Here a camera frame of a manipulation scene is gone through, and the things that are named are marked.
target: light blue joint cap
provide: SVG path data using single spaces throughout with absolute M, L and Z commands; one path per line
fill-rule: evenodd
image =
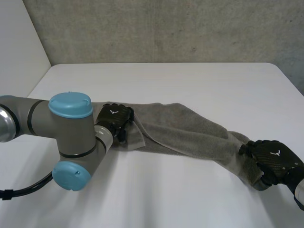
M 54 181 L 66 190 L 79 191 L 91 180 L 91 174 L 81 165 L 59 161 L 52 171 Z
M 53 96 L 48 103 L 48 107 L 52 113 L 69 119 L 85 118 L 93 113 L 90 97 L 76 92 Z

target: black cable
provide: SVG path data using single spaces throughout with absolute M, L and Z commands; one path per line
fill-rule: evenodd
M 45 176 L 43 179 L 38 181 L 37 183 L 24 188 L 20 190 L 0 190 L 0 199 L 2 200 L 10 200 L 13 197 L 19 197 L 19 196 L 25 196 L 28 194 L 31 194 L 39 189 L 41 189 L 43 186 L 45 186 L 47 183 L 49 183 L 53 179 L 52 172 L 50 172 L 47 176 Z

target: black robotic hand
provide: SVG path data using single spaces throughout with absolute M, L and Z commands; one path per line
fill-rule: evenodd
M 295 189 L 304 179 L 304 163 L 286 145 L 279 141 L 249 141 L 238 151 L 252 158 L 264 175 L 261 181 L 268 186 L 279 183 L 288 186 L 295 195 Z M 300 209 L 304 206 L 294 197 Z
M 126 130 L 128 124 L 134 120 L 134 110 L 122 104 L 105 104 L 101 109 L 96 125 L 106 127 L 119 143 L 126 143 Z

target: towel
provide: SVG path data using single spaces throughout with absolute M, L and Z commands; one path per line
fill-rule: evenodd
M 94 121 L 104 104 L 113 103 L 134 110 L 134 122 L 126 129 L 127 143 L 121 145 L 114 141 L 113 148 L 213 160 L 256 190 L 269 187 L 260 180 L 263 172 L 256 163 L 251 158 L 238 154 L 241 145 L 249 141 L 246 136 L 227 131 L 221 125 L 178 103 L 93 103 Z

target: robotic arm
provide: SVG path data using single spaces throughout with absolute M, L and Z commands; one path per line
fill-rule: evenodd
M 264 173 L 261 181 L 265 185 L 287 185 L 304 210 L 304 163 L 287 146 L 279 141 L 249 141 L 241 146 L 239 154 L 255 160 Z
M 60 161 L 51 174 L 31 186 L 30 191 L 54 181 L 66 190 L 78 191 L 90 181 L 113 139 L 126 140 L 125 127 L 133 121 L 133 109 L 105 105 L 94 125 L 90 98 L 82 93 L 62 93 L 50 101 L 0 97 L 0 142 L 23 134 L 54 138 Z M 4 200 L 25 195 L 24 191 L 5 190 Z

